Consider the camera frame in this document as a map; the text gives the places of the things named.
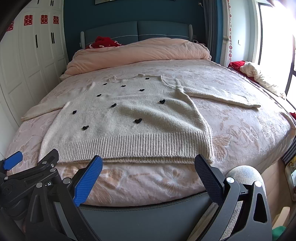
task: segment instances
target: floor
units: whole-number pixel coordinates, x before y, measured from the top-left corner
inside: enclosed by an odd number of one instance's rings
[[[290,207],[290,215],[296,208],[296,202],[291,199],[288,182],[285,176],[285,164],[280,159],[262,174],[271,220],[279,214],[283,207]]]

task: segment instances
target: screw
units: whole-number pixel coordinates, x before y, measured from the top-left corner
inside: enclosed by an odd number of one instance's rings
[[[63,179],[64,184],[69,184],[70,182],[71,182],[71,178],[69,178],[69,177],[66,177]]]
[[[262,186],[261,182],[259,182],[259,181],[256,181],[256,182],[255,182],[255,185],[256,185],[257,187],[261,187],[261,186]]]
[[[228,178],[226,178],[226,181],[227,181],[228,183],[234,183],[234,179],[233,179],[232,177],[228,177]]]
[[[37,187],[37,188],[41,188],[41,187],[42,187],[42,183],[37,183],[37,184],[36,184],[36,187]]]

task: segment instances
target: blue gripper pad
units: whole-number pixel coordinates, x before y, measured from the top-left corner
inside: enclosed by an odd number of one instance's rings
[[[22,153],[20,151],[18,151],[4,160],[3,169],[5,171],[9,171],[14,166],[19,164],[21,161],[22,161]]]
[[[211,167],[202,155],[197,155],[194,160],[194,167],[199,175],[212,202],[218,205],[223,204],[224,176],[218,168]]]
[[[75,186],[73,201],[77,207],[86,201],[92,187],[98,179],[103,169],[102,158],[100,156],[95,156],[86,168],[87,170]]]

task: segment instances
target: red cloth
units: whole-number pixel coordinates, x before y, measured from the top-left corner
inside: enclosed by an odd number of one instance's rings
[[[86,46],[86,49],[98,49],[104,47],[117,47],[121,46],[117,41],[112,40],[109,37],[98,36],[94,43]]]
[[[290,115],[293,116],[293,118],[296,120],[296,113],[295,112],[294,113],[290,112]]]
[[[242,61],[230,62],[229,65],[228,65],[228,68],[232,67],[233,69],[235,69],[236,72],[239,72],[242,76],[245,76],[245,77],[249,78],[250,80],[256,82],[254,80],[254,77],[248,77],[245,73],[240,71],[240,67],[242,67],[244,64],[245,64],[245,61],[243,61],[243,60]]]

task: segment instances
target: blue upholstered headboard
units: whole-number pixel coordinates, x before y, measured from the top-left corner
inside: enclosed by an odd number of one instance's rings
[[[145,39],[169,37],[192,41],[192,25],[166,21],[131,21],[92,28],[80,33],[80,46],[94,42],[97,36],[110,37],[126,45]]]

